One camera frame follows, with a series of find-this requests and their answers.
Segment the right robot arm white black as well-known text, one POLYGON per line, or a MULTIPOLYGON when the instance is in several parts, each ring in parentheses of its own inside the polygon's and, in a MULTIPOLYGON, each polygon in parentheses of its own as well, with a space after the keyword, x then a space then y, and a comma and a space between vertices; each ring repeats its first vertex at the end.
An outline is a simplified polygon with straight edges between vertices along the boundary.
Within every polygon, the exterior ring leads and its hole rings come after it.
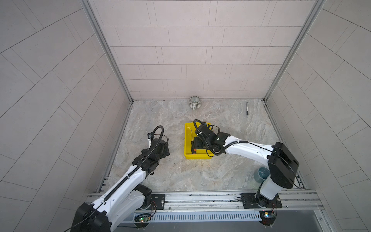
POLYGON ((248 201, 261 208, 280 208, 278 193, 282 189, 291 189, 297 180, 299 162, 282 143, 259 145, 238 139, 228 133, 213 132, 214 126, 194 120, 191 128, 186 128, 185 153, 187 159, 213 158, 222 154, 239 155, 257 161, 267 167, 268 177, 259 190, 248 201))

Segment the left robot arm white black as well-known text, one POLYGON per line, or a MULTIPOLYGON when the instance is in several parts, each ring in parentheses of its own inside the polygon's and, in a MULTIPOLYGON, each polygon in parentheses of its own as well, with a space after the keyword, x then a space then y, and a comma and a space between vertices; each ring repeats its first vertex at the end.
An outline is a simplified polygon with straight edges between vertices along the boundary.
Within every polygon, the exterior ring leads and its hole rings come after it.
POLYGON ((163 132, 147 136, 148 148, 134 159, 120 180, 94 202, 78 207, 70 232, 113 232, 135 210, 151 207, 152 190, 143 182, 170 152, 169 139, 163 132))

